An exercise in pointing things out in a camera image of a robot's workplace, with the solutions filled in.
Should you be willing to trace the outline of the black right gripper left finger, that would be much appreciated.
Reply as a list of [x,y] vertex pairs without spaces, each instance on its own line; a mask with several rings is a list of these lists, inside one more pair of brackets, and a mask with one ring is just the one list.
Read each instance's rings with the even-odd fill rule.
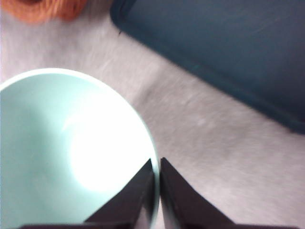
[[28,224],[21,229],[149,229],[155,210],[151,160],[106,204],[78,224]]

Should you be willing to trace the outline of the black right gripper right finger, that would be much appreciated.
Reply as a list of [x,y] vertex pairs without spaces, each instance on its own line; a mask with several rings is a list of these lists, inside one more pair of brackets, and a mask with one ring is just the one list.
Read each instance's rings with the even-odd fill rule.
[[165,158],[160,160],[160,195],[167,229],[292,229],[285,225],[237,224],[201,196]]

